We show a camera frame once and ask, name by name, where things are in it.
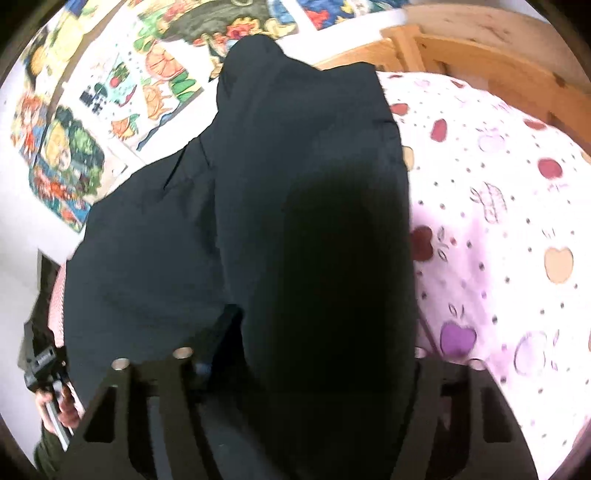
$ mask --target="pink bedsheet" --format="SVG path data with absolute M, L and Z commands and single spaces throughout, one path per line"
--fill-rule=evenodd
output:
M 486 365 L 547 480 L 591 413 L 589 156 L 462 80 L 378 76 L 408 167 L 417 346 Z

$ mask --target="wooden plank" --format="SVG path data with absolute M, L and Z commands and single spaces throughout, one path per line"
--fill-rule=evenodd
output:
M 396 56 L 396 49 L 392 40 L 382 40 L 368 43 L 353 48 L 330 59 L 316 64 L 320 70 L 333 69 L 343 65 L 349 65 L 358 61 L 365 61 L 375 65 L 376 69 L 382 72 L 403 72 L 404 68 Z
M 394 43 L 398 59 L 402 63 L 405 72 L 426 72 L 421 52 L 419 52 L 417 43 L 414 41 L 414 37 L 421 34 L 421 30 L 417 25 L 384 28 L 380 33 Z
M 583 142 L 591 142 L 591 96 L 529 60 L 498 48 L 454 38 L 419 35 L 421 56 L 489 81 L 489 91 L 545 121 L 555 116 Z
M 491 7 L 455 4 L 407 5 L 408 23 L 428 35 L 473 40 L 516 53 L 591 92 L 591 81 L 556 29 L 527 15 Z

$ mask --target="purple apple print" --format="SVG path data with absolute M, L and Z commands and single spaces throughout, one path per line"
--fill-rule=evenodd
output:
M 441 329 L 441 352 L 446 358 L 464 358 L 474 348 L 476 331 L 472 327 L 461 327 L 454 320 L 443 324 Z
M 478 138 L 478 147 L 483 152 L 496 153 L 505 148 L 505 138 L 499 133 L 497 128 L 480 130 L 482 135 Z
M 539 375 L 546 365 L 547 341 L 548 337 L 544 332 L 526 333 L 515 349 L 515 371 L 526 377 Z

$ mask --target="green leaf drawing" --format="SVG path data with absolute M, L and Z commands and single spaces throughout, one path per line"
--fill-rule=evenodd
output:
M 152 44 L 153 44 L 153 43 L 154 43 L 154 39 L 153 39 L 153 38 L 151 38 L 150 40 L 148 40 L 148 41 L 145 43 L 144 47 L 142 48 L 142 51 L 149 51 L 149 50 L 150 50 L 150 48 L 152 48 Z
M 170 83 L 175 84 L 178 82 L 182 82 L 183 80 L 187 80 L 187 78 L 189 78 L 189 73 L 186 70 L 183 70 L 176 77 L 172 78 L 170 80 Z
M 189 100 L 194 94 L 195 94 L 195 92 L 181 93 L 180 95 L 177 96 L 177 99 L 179 102 L 184 103 L 187 100 Z
M 142 51 L 142 48 L 144 48 L 144 42 L 145 37 L 138 38 L 136 41 L 134 41 L 134 49 L 136 49 L 136 51 Z
M 177 82 L 177 83 L 172 84 L 170 86 L 170 89 L 175 94 L 175 96 L 178 96 L 181 93 L 183 93 L 185 90 L 187 90 L 188 88 L 191 88 L 196 83 L 197 82 L 193 79 L 187 79 L 187 80 L 183 80 L 182 82 Z
M 107 89 L 105 88 L 105 85 L 103 85 L 102 83 L 95 83 L 95 92 L 98 95 L 102 95 L 104 97 L 107 96 Z

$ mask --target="colorful drawing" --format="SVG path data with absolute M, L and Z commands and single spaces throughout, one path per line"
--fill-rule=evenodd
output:
M 203 91 L 164 43 L 154 37 L 138 42 L 143 29 L 145 24 L 135 13 L 121 8 L 82 55 L 68 81 L 77 99 L 70 105 L 87 107 L 102 133 L 132 150 L 140 150 Z
M 158 41 L 183 39 L 197 47 L 208 46 L 216 78 L 228 50 L 247 35 L 264 34 L 274 40 L 294 33 L 296 23 L 281 0 L 131 0 L 139 5 L 143 28 L 134 42 L 137 51 L 148 51 Z
M 35 196 L 74 231 L 82 230 L 90 203 L 80 198 L 72 187 L 64 185 L 40 157 L 29 172 L 29 185 Z
M 104 82 L 102 78 L 94 86 L 88 86 L 80 95 L 80 101 L 98 115 L 107 102 L 113 102 L 119 107 L 127 105 L 133 97 L 137 84 L 129 75 L 129 69 L 125 62 L 117 55 L 113 68 L 106 75 Z
M 12 122 L 12 144 L 28 165 L 35 160 L 46 127 L 47 104 L 25 87 Z
M 123 120 L 113 120 L 111 122 L 111 131 L 113 132 L 114 136 L 120 140 L 127 140 L 128 138 L 137 135 L 138 125 L 135 123 L 135 121 L 138 118 L 139 115 L 134 113 Z
M 44 26 L 25 49 L 22 61 L 27 77 L 34 92 L 47 103 L 84 35 L 117 3 L 117 0 L 70 0 L 57 23 Z
M 105 153 L 72 110 L 63 105 L 57 107 L 47 128 L 39 158 L 63 185 L 90 204 L 107 194 L 115 181 L 114 172 L 123 170 L 121 161 Z
M 298 0 L 316 30 L 331 27 L 349 18 L 400 8 L 408 0 Z

